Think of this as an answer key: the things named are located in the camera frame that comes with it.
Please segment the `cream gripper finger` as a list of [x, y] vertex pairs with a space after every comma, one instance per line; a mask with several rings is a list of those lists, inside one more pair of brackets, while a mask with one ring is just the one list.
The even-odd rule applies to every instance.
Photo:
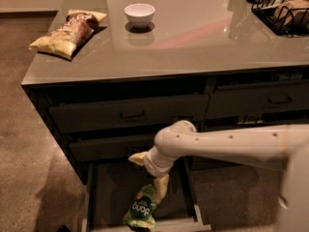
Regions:
[[168, 189], [168, 184], [169, 184], [169, 175], [165, 175], [164, 177], [161, 178], [154, 178], [154, 186], [156, 189], [156, 195], [155, 197], [158, 200], [162, 200]]
[[128, 160], [139, 165], [143, 166], [144, 165], [144, 157], [147, 155], [147, 152], [141, 152], [141, 153], [135, 153], [131, 155]]

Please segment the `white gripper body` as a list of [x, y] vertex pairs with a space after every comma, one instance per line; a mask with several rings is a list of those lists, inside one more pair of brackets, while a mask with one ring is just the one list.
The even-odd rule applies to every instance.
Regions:
[[153, 148], [146, 153], [143, 162], [146, 170], [152, 176], [162, 178], [170, 172], [177, 159], [177, 157], [163, 155], [157, 150], [156, 146], [153, 146]]

